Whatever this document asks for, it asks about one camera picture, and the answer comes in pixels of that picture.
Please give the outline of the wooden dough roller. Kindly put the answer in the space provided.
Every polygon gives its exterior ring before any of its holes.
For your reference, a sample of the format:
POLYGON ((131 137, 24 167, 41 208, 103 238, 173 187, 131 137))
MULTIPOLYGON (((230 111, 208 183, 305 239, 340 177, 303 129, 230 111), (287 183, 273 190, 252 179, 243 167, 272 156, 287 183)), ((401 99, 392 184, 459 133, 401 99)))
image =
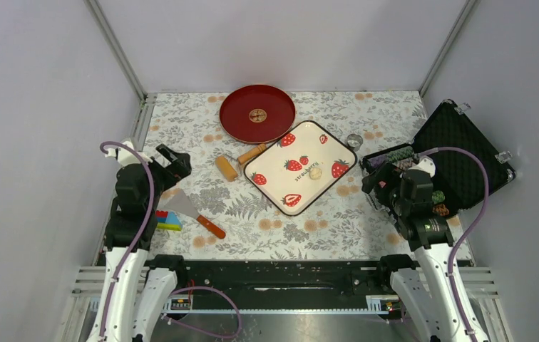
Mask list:
POLYGON ((220 174, 228 181, 235 181, 244 170, 244 166, 267 149, 267 144, 262 143, 254 146, 238 157, 220 155, 215 159, 215 166, 220 174))

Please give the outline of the strawberry pattern rectangular tray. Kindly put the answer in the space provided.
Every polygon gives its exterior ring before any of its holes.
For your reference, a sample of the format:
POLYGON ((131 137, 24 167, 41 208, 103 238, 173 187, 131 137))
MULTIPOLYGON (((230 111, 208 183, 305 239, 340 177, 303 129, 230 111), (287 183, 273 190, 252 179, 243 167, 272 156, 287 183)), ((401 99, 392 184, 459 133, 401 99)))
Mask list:
POLYGON ((301 122, 250 160, 244 176, 283 214, 295 217, 358 162, 356 153, 320 124, 301 122), (322 169, 320 180, 309 170, 322 169))

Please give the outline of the small dough ball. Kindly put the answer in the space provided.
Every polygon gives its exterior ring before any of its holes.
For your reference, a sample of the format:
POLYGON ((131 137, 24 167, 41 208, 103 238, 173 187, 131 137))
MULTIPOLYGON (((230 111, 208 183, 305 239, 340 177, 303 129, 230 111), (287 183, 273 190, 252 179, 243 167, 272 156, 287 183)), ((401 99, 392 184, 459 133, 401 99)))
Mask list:
POLYGON ((309 170, 309 177, 311 180, 320 180, 322 178, 322 169, 320 167, 312 167, 309 170))

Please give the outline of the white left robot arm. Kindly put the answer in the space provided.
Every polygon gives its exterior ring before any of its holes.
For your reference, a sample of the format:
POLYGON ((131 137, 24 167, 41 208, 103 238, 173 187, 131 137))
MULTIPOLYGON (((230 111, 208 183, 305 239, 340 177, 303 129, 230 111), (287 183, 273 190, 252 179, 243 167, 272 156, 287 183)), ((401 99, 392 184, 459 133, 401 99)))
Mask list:
POLYGON ((170 292, 188 285, 188 274, 178 266, 152 271, 152 286, 140 298, 137 288, 157 227, 155 216, 164 191, 192 172, 190 155, 160 144, 156 151, 167 161, 162 165, 130 140, 105 141, 101 152, 116 160, 115 197, 105 228, 105 276, 98 313, 89 341, 145 341, 150 338, 163 301, 170 292))

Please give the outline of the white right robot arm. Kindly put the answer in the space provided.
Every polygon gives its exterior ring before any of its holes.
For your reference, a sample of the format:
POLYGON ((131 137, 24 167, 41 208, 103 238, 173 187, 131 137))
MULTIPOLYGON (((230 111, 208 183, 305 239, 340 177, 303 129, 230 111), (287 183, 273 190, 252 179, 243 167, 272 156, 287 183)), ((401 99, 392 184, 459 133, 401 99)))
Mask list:
POLYGON ((363 191, 394 218, 414 253, 380 258, 376 284, 399 297, 418 341, 488 341, 458 270, 449 225, 433 211, 435 171, 424 157, 407 170, 383 162, 363 179, 363 191))

